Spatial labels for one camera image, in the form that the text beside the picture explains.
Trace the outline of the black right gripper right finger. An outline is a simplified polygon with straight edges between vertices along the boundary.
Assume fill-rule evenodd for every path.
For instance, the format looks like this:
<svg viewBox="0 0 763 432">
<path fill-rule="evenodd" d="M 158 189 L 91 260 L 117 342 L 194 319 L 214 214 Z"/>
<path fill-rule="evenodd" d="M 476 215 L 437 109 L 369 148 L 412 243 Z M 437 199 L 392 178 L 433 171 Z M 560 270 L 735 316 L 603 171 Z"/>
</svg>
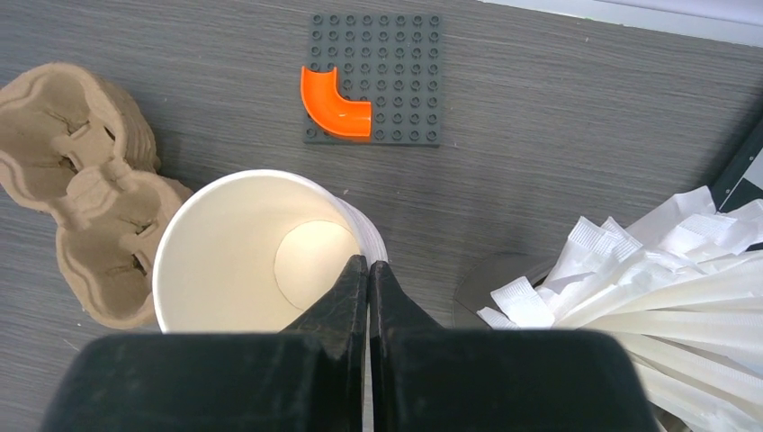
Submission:
<svg viewBox="0 0 763 432">
<path fill-rule="evenodd" d="M 448 329 L 390 266 L 369 279 L 377 431 L 654 431 L 624 349 L 587 330 Z"/>
</svg>

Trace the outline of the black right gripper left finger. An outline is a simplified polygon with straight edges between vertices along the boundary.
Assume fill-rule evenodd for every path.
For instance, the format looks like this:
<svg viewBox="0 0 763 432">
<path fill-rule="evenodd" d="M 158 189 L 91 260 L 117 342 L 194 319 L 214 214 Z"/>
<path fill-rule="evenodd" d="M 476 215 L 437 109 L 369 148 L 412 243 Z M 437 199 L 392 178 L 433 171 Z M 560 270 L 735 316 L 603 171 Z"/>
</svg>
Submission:
<svg viewBox="0 0 763 432">
<path fill-rule="evenodd" d="M 368 269 L 277 333 L 120 334 L 69 367 L 45 431 L 359 431 Z"/>
</svg>

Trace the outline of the stack of paper cups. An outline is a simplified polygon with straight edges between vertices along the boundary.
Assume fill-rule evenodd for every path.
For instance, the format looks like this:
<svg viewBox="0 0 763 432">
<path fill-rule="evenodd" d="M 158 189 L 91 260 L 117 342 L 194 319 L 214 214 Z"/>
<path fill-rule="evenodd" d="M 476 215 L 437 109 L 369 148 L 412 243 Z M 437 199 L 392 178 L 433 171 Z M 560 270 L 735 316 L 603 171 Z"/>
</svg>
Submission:
<svg viewBox="0 0 763 432">
<path fill-rule="evenodd" d="M 275 332 L 323 297 L 347 261 L 388 259 L 350 203 L 301 175 L 237 172 L 194 193 L 158 244 L 152 290 L 171 333 Z"/>
</svg>

